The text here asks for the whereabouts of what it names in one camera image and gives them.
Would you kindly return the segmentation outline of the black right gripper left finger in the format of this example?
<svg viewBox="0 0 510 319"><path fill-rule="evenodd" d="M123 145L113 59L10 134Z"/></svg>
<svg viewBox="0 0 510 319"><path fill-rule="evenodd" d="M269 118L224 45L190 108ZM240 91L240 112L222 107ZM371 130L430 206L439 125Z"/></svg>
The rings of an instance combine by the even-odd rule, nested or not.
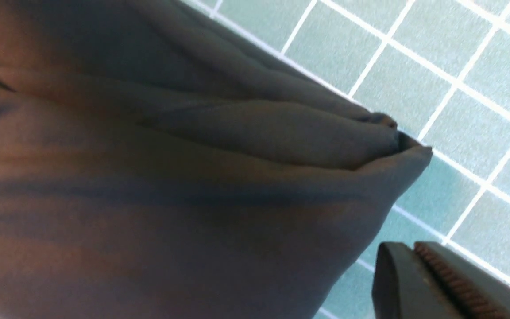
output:
<svg viewBox="0 0 510 319"><path fill-rule="evenodd" d="M377 249L371 291L377 319L462 319L424 262L405 244Z"/></svg>

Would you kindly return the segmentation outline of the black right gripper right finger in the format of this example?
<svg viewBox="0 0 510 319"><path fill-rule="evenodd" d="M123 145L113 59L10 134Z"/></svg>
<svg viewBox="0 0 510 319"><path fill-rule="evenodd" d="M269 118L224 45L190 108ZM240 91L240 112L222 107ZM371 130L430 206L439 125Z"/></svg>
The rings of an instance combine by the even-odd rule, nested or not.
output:
<svg viewBox="0 0 510 319"><path fill-rule="evenodd" d="M437 242L413 250L466 319L510 319L510 287Z"/></svg>

